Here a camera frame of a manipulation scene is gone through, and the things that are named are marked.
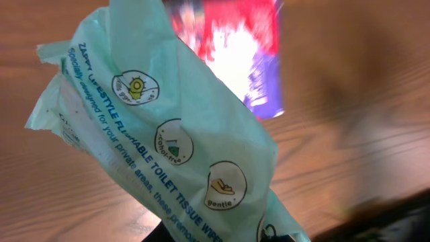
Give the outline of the purple pink floral pack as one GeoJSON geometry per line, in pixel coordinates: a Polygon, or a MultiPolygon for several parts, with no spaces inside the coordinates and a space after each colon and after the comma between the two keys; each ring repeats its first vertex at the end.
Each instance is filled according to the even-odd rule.
{"type": "Polygon", "coordinates": [[[175,0],[164,4],[178,37],[258,119],[283,114],[278,1],[175,0]]]}

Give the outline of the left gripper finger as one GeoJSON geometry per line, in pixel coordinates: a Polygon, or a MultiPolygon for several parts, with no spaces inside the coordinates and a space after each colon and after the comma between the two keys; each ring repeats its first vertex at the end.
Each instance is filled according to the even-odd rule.
{"type": "Polygon", "coordinates": [[[142,242],[175,242],[166,226],[160,222],[142,242]]]}

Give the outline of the mint green wipes packet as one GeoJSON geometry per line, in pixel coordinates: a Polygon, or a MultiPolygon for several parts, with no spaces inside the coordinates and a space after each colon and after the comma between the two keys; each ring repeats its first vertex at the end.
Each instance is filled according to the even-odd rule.
{"type": "Polygon", "coordinates": [[[26,127],[96,158],[175,241],[308,240],[269,187],[277,145],[161,1],[111,1],[37,53],[59,70],[26,127]]]}

